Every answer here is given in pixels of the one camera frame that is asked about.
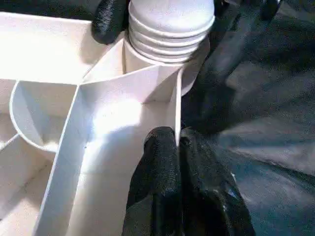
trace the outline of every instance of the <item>organizer compartment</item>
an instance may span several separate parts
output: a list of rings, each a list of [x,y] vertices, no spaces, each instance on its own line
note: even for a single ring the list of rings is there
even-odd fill
[[[146,135],[170,126],[178,143],[180,83],[150,66],[78,88],[35,235],[120,235]]]
[[[19,81],[10,113],[18,133],[31,145],[56,152],[75,85]]]

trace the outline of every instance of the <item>white plastic tray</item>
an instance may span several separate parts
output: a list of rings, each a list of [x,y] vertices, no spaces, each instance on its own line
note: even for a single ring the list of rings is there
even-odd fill
[[[209,45],[166,65],[124,33],[96,43],[88,21],[0,22],[0,236],[120,235],[144,139],[164,125],[178,143],[181,95]]]

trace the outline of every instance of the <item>black rubber glove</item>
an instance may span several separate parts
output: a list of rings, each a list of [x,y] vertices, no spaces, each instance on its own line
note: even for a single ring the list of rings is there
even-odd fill
[[[92,36],[102,44],[111,44],[128,26],[129,0],[102,0],[92,22]]]
[[[186,128],[180,142],[186,236],[253,236],[251,217],[232,174],[207,139]]]
[[[181,176],[173,130],[153,129],[131,178],[123,236],[177,236],[182,228]]]

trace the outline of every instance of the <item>gloved finger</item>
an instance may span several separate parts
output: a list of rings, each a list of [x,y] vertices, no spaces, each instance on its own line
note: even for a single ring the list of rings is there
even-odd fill
[[[251,217],[231,173],[209,139],[186,128],[180,142],[186,235],[255,235]]]
[[[92,22],[92,36],[101,44],[111,44],[128,23],[129,0],[102,0]]]
[[[174,132],[170,127],[158,127],[147,135],[144,154],[130,181],[123,235],[178,235],[181,220]]]

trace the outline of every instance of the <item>compartment floor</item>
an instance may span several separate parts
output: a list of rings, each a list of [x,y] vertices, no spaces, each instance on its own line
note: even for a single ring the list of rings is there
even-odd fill
[[[7,215],[0,221],[0,236],[32,235],[50,171],[49,164],[14,195]]]
[[[67,236],[121,235],[129,183],[145,138],[167,124],[168,104],[138,105],[127,116],[126,109],[96,115],[101,122],[87,143]]]

